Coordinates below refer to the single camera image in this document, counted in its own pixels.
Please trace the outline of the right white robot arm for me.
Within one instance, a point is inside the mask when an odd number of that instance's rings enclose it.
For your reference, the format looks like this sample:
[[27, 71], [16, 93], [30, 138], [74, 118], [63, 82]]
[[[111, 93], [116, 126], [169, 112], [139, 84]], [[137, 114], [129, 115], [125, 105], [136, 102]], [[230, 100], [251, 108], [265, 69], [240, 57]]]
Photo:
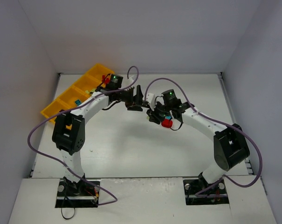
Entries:
[[160, 103], [157, 96], [146, 93], [144, 102], [149, 106], [149, 121], [160, 124], [166, 117], [171, 117], [195, 128], [213, 142], [213, 162], [199, 175], [200, 179], [213, 184], [249, 157], [250, 151], [239, 125], [211, 120], [193, 104], [187, 101], [183, 103], [176, 97], [173, 89], [163, 92], [162, 98], [164, 102]]

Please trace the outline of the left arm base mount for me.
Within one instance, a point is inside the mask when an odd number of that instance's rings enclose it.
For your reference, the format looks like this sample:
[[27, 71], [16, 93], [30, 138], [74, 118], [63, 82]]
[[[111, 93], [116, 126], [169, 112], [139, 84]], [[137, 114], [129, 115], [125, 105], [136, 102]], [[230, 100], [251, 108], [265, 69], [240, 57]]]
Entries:
[[60, 179], [55, 208], [97, 208], [100, 189], [93, 185], [79, 181], [71, 183]]

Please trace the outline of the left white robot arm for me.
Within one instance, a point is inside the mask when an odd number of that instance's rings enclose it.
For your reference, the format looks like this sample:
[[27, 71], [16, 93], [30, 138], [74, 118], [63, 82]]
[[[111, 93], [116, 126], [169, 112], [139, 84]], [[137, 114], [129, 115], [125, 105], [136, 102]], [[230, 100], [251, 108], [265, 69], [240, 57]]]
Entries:
[[137, 78], [138, 75], [128, 78], [128, 87], [123, 88], [123, 77], [110, 74], [110, 81], [106, 86], [96, 87], [91, 97], [78, 106], [78, 109], [67, 110], [56, 117], [52, 141], [61, 152], [65, 165], [63, 178], [71, 188], [79, 190], [85, 185], [80, 150], [85, 143], [86, 123], [113, 102], [124, 102], [128, 108], [142, 102], [142, 96], [134, 98], [133, 95], [133, 85]]

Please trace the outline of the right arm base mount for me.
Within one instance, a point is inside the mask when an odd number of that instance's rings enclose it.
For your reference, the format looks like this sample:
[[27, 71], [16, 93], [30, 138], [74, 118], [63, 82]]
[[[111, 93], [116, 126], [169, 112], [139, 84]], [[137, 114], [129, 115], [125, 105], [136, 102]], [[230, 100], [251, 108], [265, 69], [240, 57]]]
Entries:
[[220, 179], [216, 183], [216, 185], [212, 185], [199, 179], [184, 179], [183, 187], [186, 205], [229, 204], [224, 180]]

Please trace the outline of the light blue lego brick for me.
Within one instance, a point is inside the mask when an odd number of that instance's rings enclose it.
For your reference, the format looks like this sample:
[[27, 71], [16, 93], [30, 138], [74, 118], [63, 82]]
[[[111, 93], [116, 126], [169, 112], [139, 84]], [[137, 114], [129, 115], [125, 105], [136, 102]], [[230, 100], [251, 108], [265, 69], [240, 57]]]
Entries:
[[78, 99], [78, 100], [75, 101], [75, 104], [76, 104], [77, 106], [79, 106], [79, 105], [81, 104], [81, 101]]

